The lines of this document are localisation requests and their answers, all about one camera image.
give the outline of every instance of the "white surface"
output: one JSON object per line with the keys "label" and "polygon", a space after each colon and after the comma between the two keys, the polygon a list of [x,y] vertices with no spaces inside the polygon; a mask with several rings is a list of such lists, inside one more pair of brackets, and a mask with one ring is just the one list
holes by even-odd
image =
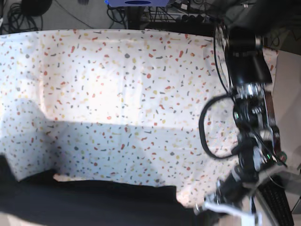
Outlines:
{"label": "white surface", "polygon": [[[204,202],[202,209],[211,210],[216,213],[227,213],[234,217],[240,217],[242,226],[255,226],[256,215],[251,214],[250,211],[243,211],[228,204],[216,204],[208,201]],[[261,226],[262,216],[259,211],[257,212],[257,217],[258,226]]]}
{"label": "white surface", "polygon": [[[72,30],[1,37],[3,152],[18,179],[54,168],[72,177],[177,186],[202,203],[235,159],[200,143],[199,114],[224,93],[211,40],[154,31]],[[275,71],[277,55],[265,51]],[[208,145],[237,139],[231,100],[206,114]]]}
{"label": "white surface", "polygon": [[[69,0],[59,0],[62,5],[64,5],[68,10],[70,10],[74,15],[78,16],[80,19],[85,21],[86,23],[90,24],[91,26],[97,27],[97,28],[107,28],[111,24],[111,21],[107,17],[105,11],[106,11],[106,5],[103,3],[102,0],[90,0],[90,3],[88,6],[78,6],[76,0],[70,2]],[[121,28],[122,26],[119,24],[115,24],[116,28]],[[85,25],[81,24],[80,22],[74,20],[71,18],[69,15],[65,14],[57,5],[56,3],[53,3],[51,6],[50,10],[44,15],[44,29],[46,30],[51,30],[51,29],[72,29],[72,28],[77,28],[77,29],[83,29],[87,28]],[[284,57],[289,57],[289,58],[298,58],[300,56],[289,56],[289,54],[282,54],[280,53],[281,60],[279,60],[280,63],[285,61]],[[300,61],[297,60],[295,64],[291,64],[289,62],[287,68],[288,71],[292,69],[293,74],[296,74],[294,69],[299,71],[300,69],[297,67],[297,65],[301,65]],[[281,84],[279,85],[278,89],[286,88],[285,94],[289,94],[290,92],[290,86],[295,86],[298,85],[298,83],[290,82],[287,84],[287,87],[281,87]],[[282,103],[286,106],[288,105],[286,103],[287,100],[284,100]],[[279,107],[278,109],[278,116],[281,113],[285,113],[285,107]],[[23,225],[31,225],[30,223],[18,223],[14,221],[15,224],[12,226],[23,226]],[[233,222],[230,222],[229,224],[222,224],[223,226],[225,225],[237,225]]]}
{"label": "white surface", "polygon": [[0,213],[0,226],[9,226],[7,214]]}
{"label": "white surface", "polygon": [[[287,164],[297,168],[301,163],[301,56],[279,51],[273,101]],[[292,208],[299,196],[286,196]],[[301,215],[293,218],[296,226],[301,225]]]}
{"label": "white surface", "polygon": [[[262,218],[262,225],[263,226],[275,226],[272,225],[269,221],[269,218],[267,217],[266,213],[263,211],[263,208],[260,206],[257,198],[254,199],[256,211],[261,213],[261,218]],[[243,211],[250,211],[250,202],[249,198],[246,197],[243,200]],[[241,224],[241,219],[238,217],[234,216],[226,216],[219,221],[219,226],[242,226]]]}

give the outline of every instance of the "white bracket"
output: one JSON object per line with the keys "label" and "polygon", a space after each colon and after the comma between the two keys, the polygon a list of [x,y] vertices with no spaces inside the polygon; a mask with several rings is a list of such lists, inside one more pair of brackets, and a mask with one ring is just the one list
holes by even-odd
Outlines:
{"label": "white bracket", "polygon": [[262,215],[260,212],[256,214],[244,212],[239,208],[228,204],[217,204],[213,202],[204,202],[202,210],[211,210],[216,213],[227,213],[235,217],[241,218],[241,226],[262,226]]}

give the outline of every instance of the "white fabric with confetti print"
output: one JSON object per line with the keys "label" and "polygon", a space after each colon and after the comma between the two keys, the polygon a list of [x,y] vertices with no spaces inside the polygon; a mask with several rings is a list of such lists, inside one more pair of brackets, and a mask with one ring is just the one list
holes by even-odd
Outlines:
{"label": "white fabric with confetti print", "polygon": [[[71,177],[177,186],[201,203],[237,161],[203,151],[198,118],[224,93],[212,38],[157,31],[69,30],[0,36],[1,147],[18,179]],[[265,50],[275,76],[277,53]],[[208,112],[210,148],[236,142],[230,101]]]}

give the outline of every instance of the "terrazzo-patterned cloth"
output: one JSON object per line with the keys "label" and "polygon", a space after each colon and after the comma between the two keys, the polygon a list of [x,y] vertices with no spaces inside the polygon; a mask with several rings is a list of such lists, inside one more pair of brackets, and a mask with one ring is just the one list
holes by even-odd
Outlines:
{"label": "terrazzo-patterned cloth", "polygon": [[[224,93],[212,39],[156,31],[69,30],[0,36],[1,145],[18,179],[71,177],[176,185],[201,203],[236,159],[215,161],[198,133],[205,102]],[[265,51],[275,76],[277,53]],[[230,101],[208,112],[210,148],[236,142]]]}

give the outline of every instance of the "cable bundle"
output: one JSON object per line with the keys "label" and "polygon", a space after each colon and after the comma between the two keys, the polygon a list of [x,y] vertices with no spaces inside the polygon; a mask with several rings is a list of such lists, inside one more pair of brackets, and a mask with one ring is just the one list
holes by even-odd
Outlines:
{"label": "cable bundle", "polygon": [[19,32],[33,32],[43,29],[43,18],[41,18],[41,28],[37,27],[33,17],[27,16],[22,12],[20,3],[13,3],[8,11],[8,22],[2,25],[2,28],[9,34]]}
{"label": "cable bundle", "polygon": [[[120,19],[117,19],[115,15],[115,11],[118,12]],[[124,26],[124,29],[127,28],[126,21],[125,21],[126,15],[123,7],[111,7],[108,5],[107,15],[113,21],[109,29],[113,27],[114,23],[122,24]]]}
{"label": "cable bundle", "polygon": [[168,12],[167,9],[164,7],[155,7],[156,11],[152,10],[152,7],[148,7],[148,11],[150,14],[150,21],[156,22],[156,20],[160,20],[162,22],[170,22],[170,21],[176,21]]}
{"label": "cable bundle", "polygon": [[255,131],[255,129],[252,127],[252,125],[248,122],[248,120],[245,118],[244,114],[242,114],[241,110],[239,107],[237,107],[236,105],[236,101],[234,99],[233,94],[231,93],[230,90],[228,90],[225,86],[225,84],[222,81],[222,77],[218,68],[218,64],[217,64],[217,57],[216,57],[216,35],[214,35],[214,40],[213,40],[213,49],[214,49],[214,62],[215,62],[215,67],[216,67],[216,71],[218,74],[218,77],[220,79],[220,82],[223,86],[223,88],[226,91],[226,94],[218,96],[218,97],[213,97],[210,101],[208,101],[205,105],[205,107],[203,108],[199,121],[198,121],[198,127],[199,127],[199,134],[200,134],[200,138],[201,138],[201,144],[202,147],[204,149],[204,151],[211,156],[212,158],[215,159],[227,159],[230,158],[232,156],[234,156],[233,154],[227,155],[227,156],[216,156],[214,153],[211,152],[211,150],[209,149],[208,145],[207,145],[207,141],[206,141],[206,134],[205,134],[205,127],[204,127],[204,120],[205,120],[205,115],[207,110],[217,101],[225,99],[225,98],[231,98],[234,104],[234,108],[238,111],[239,115],[242,116],[243,121],[245,122],[246,126],[249,128],[249,130],[252,132],[252,134],[257,138],[257,140],[261,143],[262,147],[267,150],[269,152],[269,154],[271,154],[272,156],[275,157],[275,159],[277,160],[277,162],[281,163],[282,165],[284,165],[285,167],[287,167],[287,165],[285,164],[285,162],[283,162],[274,152],[273,150],[271,150],[269,147],[266,146],[266,144],[264,143],[262,137],[260,136],[259,132]]}

